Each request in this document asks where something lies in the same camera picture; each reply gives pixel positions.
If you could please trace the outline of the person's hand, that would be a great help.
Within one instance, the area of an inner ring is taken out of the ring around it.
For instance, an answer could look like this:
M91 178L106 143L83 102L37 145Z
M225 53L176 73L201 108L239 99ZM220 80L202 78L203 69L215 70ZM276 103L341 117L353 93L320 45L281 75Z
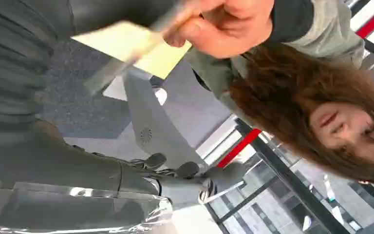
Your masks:
M269 38L273 7L272 0L190 0L164 40L173 47L188 41L207 55L231 58Z

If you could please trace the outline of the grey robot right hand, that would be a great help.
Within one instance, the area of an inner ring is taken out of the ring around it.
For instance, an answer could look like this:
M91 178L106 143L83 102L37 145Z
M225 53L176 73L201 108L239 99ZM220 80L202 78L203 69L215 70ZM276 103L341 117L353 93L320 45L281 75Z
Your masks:
M221 196L246 173L240 163L160 170L165 160L89 153L44 121L0 130L0 234L140 234Z

